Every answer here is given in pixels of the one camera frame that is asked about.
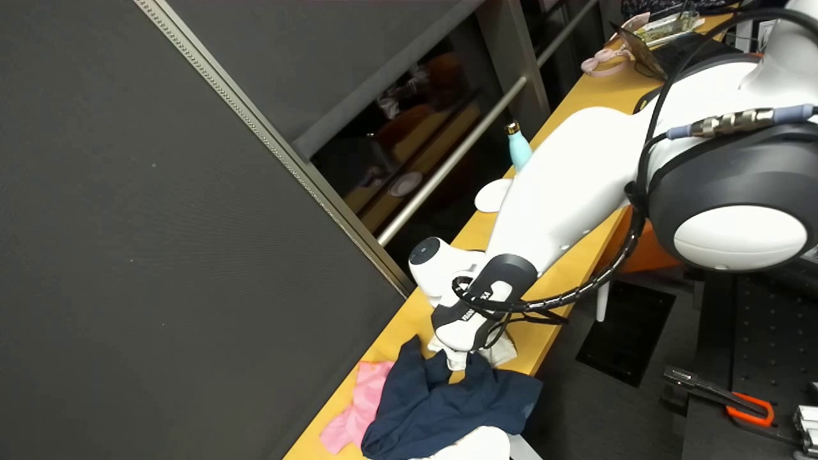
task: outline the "small blue object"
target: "small blue object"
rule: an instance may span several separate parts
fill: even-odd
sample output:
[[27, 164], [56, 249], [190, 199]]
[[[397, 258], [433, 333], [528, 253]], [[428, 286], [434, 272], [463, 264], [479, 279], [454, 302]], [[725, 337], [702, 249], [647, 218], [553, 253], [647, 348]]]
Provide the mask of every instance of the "small blue object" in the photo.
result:
[[817, 116], [817, 106], [790, 106], [774, 111], [774, 124], [805, 124]]
[[667, 131], [667, 139], [676, 141], [676, 139], [687, 139], [693, 131], [693, 126], [676, 126]]
[[523, 172], [528, 164], [530, 164], [530, 158], [532, 158], [532, 143], [520, 132], [520, 126], [517, 124], [511, 124], [509, 129], [506, 129], [506, 132], [509, 132], [509, 155], [511, 155], [511, 164], [515, 164], [515, 170], [517, 172]]

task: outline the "pink cloth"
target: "pink cloth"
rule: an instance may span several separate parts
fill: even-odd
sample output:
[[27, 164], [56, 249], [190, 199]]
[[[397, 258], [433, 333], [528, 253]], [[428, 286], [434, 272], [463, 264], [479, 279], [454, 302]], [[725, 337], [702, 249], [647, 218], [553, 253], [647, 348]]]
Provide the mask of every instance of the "pink cloth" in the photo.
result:
[[341, 453], [347, 446], [362, 446], [369, 424], [376, 419], [390, 371], [392, 362], [359, 365], [354, 403], [322, 433], [322, 442], [331, 453]]

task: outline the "navy cloth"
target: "navy cloth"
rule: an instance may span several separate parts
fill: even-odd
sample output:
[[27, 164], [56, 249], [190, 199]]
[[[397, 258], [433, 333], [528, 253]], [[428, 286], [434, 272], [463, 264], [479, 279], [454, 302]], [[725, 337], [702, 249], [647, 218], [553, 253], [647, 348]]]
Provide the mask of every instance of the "navy cloth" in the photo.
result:
[[425, 361], [419, 337], [404, 343], [382, 406], [362, 451], [373, 460], [428, 457], [477, 428], [520, 434], [539, 400], [538, 379], [496, 371], [482, 354], [469, 356], [466, 379], [447, 384], [446, 354]]

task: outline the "metal frame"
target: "metal frame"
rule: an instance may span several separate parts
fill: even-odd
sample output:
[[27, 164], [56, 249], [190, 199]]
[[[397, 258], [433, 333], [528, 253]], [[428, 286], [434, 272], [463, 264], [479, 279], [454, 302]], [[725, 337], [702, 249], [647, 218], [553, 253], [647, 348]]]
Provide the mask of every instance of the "metal frame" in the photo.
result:
[[523, 75], [530, 79], [523, 97], [509, 106], [511, 118], [525, 131], [539, 131], [542, 121], [551, 116], [551, 101], [520, 0], [492, 0], [477, 11], [477, 17], [502, 90], [511, 90]]
[[135, 6], [162, 29], [162, 33], [184, 55], [206, 81], [234, 107], [234, 113], [258, 136], [277, 161], [314, 196], [336, 226], [362, 249], [362, 253], [387, 276], [404, 297], [411, 292], [410, 276], [364, 228], [359, 214], [336, 194], [322, 173], [303, 161], [278, 131], [263, 118], [254, 101], [236, 84], [225, 67], [208, 51], [194, 30], [177, 16], [166, 0], [135, 0]]
[[579, 11], [579, 16], [575, 16], [571, 24], [566, 24], [566, 29], [561, 30], [561, 37], [555, 37], [555, 42], [538, 57], [538, 67], [546, 67], [548, 58], [553, 58], [553, 55], [566, 44], [566, 39], [569, 39], [571, 33], [575, 33], [575, 29], [584, 24], [584, 17], [592, 12], [594, 6], [598, 6], [598, 0], [589, 0], [589, 3]]
[[511, 90], [488, 111], [488, 116], [466, 136], [466, 141], [447, 155], [447, 161], [428, 178], [428, 185], [410, 199], [410, 204], [387, 226], [378, 235], [382, 246], [411, 219], [411, 214], [433, 196], [433, 191], [454, 173], [463, 155], [482, 141], [492, 124], [515, 102], [515, 97], [528, 88], [528, 78], [520, 78]]

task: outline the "folded fabric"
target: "folded fabric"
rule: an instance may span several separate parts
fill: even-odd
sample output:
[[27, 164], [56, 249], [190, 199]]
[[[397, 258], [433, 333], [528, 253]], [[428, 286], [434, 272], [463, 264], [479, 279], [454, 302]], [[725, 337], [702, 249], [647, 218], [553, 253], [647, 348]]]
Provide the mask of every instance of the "folded fabric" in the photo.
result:
[[362, 451], [373, 460], [429, 457], [479, 428], [520, 434], [538, 403], [538, 379], [496, 371], [469, 356], [466, 379], [447, 384], [446, 354], [425, 361], [419, 337], [404, 343]]
[[341, 411], [322, 433], [322, 442], [331, 453], [341, 453], [347, 446], [362, 446], [369, 424], [376, 419], [382, 392], [392, 362], [362, 362], [354, 403]]

